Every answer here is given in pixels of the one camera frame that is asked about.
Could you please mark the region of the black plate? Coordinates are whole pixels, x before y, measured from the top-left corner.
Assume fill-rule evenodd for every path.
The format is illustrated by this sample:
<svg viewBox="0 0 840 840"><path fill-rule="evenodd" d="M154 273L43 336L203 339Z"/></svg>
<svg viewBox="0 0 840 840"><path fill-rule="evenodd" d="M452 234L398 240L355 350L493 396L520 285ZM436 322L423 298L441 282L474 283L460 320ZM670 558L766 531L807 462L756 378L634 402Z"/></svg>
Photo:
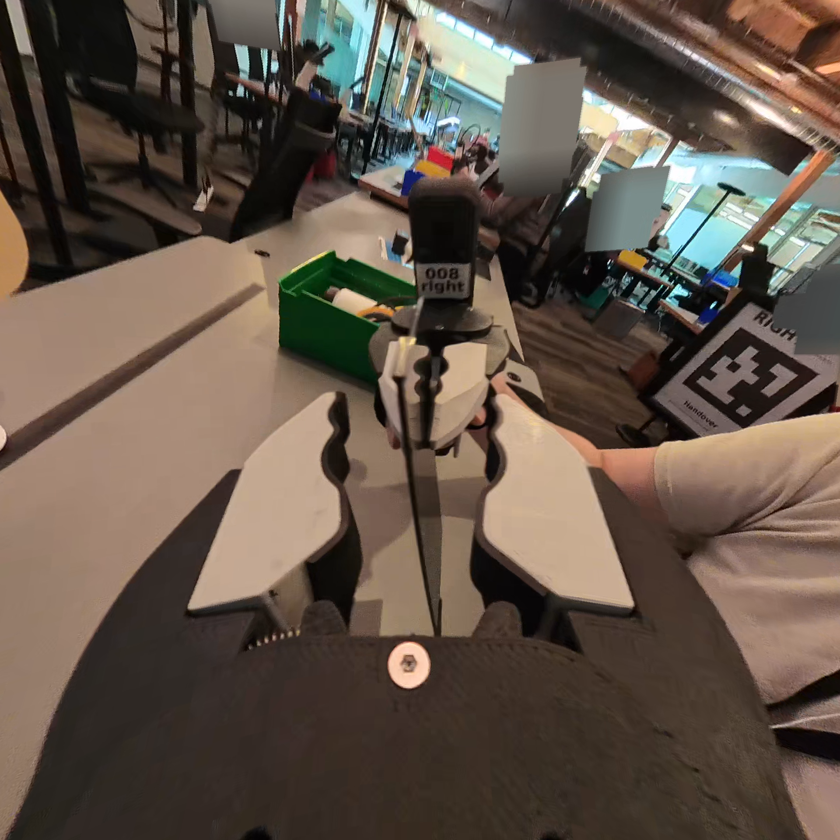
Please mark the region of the black plate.
<svg viewBox="0 0 840 840"><path fill-rule="evenodd" d="M443 358L439 349L419 341L424 303L423 298L417 300L408 333L398 341L393 381L423 587L433 634L439 637L443 623L443 524L432 427Z"/></svg>

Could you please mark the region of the ribbed ceiling air duct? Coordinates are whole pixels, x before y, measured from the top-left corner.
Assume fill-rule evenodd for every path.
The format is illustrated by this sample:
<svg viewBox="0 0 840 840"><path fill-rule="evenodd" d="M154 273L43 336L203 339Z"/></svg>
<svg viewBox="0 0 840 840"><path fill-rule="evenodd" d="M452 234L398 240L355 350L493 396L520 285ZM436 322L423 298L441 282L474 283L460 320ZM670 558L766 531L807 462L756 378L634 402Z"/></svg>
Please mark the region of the ribbed ceiling air duct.
<svg viewBox="0 0 840 840"><path fill-rule="evenodd" d="M572 8L815 149L838 151L838 82L736 25L676 2L571 2Z"/></svg>

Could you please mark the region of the black office chair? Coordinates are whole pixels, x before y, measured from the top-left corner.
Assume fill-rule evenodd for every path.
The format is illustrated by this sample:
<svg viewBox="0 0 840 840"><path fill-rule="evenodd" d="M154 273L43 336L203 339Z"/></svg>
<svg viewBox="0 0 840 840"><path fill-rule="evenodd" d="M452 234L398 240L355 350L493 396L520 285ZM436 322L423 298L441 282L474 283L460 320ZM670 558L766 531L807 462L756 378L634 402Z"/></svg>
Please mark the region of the black office chair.
<svg viewBox="0 0 840 840"><path fill-rule="evenodd" d="M245 190L227 234L235 243L291 219L298 195L319 156L336 139L341 105L290 91L268 155Z"/></svg>

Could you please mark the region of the black floor lamp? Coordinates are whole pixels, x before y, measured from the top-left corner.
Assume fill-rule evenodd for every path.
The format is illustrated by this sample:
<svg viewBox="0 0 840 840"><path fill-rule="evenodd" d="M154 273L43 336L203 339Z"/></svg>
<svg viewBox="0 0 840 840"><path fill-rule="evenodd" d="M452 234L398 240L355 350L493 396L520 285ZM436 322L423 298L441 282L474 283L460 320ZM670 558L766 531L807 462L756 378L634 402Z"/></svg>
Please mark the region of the black floor lamp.
<svg viewBox="0 0 840 840"><path fill-rule="evenodd" d="M665 195L665 221L652 246L654 272L672 282L704 279L719 267L746 233L740 201L744 191L715 186L673 184Z"/></svg>

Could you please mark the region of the green plastic bin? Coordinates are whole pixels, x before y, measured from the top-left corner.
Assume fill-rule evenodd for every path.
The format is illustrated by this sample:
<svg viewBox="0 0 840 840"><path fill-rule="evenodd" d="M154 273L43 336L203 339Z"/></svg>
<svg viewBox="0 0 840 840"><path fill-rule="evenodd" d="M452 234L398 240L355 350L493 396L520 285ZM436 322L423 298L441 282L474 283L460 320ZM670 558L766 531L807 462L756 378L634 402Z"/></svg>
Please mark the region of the green plastic bin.
<svg viewBox="0 0 840 840"><path fill-rule="evenodd" d="M415 298L415 285L331 250L316 255L278 279L279 345L365 383L376 383L369 344L380 327L325 300L330 287L347 287L393 308Z"/></svg>

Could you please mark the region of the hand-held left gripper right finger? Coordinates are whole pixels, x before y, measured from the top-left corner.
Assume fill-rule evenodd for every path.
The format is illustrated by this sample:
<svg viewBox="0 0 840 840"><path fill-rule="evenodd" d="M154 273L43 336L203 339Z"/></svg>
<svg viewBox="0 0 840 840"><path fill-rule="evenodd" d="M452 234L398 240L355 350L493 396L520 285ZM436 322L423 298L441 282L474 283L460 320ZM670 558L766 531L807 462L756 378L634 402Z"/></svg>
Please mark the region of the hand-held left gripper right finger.
<svg viewBox="0 0 840 840"><path fill-rule="evenodd" d="M499 466L476 515L479 546L558 606L629 616L635 601L590 467L546 420L509 395L492 401Z"/></svg>

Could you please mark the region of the black-and-white marker sign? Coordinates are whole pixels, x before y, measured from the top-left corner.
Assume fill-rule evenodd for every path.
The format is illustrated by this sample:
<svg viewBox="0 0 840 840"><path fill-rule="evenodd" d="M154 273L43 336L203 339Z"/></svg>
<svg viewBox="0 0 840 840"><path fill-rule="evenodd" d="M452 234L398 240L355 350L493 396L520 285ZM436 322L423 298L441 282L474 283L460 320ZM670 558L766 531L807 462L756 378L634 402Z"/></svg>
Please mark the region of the black-and-white marker sign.
<svg viewBox="0 0 840 840"><path fill-rule="evenodd" d="M769 298L738 297L659 371L639 401L687 438L826 413L838 357L797 354Z"/></svg>

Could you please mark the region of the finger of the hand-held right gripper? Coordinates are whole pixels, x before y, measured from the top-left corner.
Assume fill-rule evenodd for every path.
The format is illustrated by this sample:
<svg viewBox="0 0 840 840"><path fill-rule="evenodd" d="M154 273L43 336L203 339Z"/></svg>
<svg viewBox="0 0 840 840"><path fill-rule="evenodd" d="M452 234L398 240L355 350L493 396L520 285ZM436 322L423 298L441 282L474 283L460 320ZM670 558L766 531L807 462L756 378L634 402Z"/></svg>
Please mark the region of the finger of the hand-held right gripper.
<svg viewBox="0 0 840 840"><path fill-rule="evenodd" d="M421 445L421 396L417 392L421 348L415 338L400 338L390 342L385 365L378 381L388 434L400 445L419 448Z"/></svg>
<svg viewBox="0 0 840 840"><path fill-rule="evenodd" d="M443 348L444 370L434 396L429 443L448 447L466 431L487 398L487 352L484 343L463 342Z"/></svg>

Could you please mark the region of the grey desk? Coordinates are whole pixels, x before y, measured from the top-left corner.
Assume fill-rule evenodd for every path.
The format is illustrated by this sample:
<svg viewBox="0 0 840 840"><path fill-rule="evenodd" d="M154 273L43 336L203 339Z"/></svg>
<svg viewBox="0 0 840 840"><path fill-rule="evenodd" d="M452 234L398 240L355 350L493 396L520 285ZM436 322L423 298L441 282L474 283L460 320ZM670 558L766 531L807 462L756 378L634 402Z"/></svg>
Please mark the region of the grey desk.
<svg viewBox="0 0 840 840"><path fill-rule="evenodd" d="M2 306L2 425L25 429L113 371L129 380L2 468L2 628L75 662L140 562L230 469L325 392L350 409L349 495L385 635L429 635L403 459L373 391L279 346L277 281L335 251L381 257L404 213L356 193L227 245L197 238Z"/></svg>

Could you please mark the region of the long work table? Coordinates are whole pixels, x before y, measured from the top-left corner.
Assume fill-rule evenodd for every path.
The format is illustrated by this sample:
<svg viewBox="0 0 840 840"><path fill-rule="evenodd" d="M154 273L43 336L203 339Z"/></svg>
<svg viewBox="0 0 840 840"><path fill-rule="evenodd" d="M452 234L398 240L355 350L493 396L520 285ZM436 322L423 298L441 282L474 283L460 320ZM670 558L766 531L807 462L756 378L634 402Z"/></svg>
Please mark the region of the long work table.
<svg viewBox="0 0 840 840"><path fill-rule="evenodd" d="M361 175L357 181L357 186L372 198L395 207L406 214L408 199L407 196L402 194L402 189L404 175L407 172L409 171L401 166L389 166L373 173ZM491 254L496 253L500 243L498 231L481 225L479 226L478 239L484 250Z"/></svg>

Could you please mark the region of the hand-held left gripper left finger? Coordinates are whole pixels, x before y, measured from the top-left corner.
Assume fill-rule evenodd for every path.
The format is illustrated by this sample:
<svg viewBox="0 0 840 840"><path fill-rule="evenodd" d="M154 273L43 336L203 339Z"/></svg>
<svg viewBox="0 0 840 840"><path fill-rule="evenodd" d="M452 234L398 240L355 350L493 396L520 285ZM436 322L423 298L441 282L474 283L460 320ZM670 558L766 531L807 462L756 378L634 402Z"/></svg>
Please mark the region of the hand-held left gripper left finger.
<svg viewBox="0 0 840 840"><path fill-rule="evenodd" d="M345 481L347 397L326 392L269 435L238 473L198 575L192 616L251 611L285 633L315 602L349 625L361 537Z"/></svg>

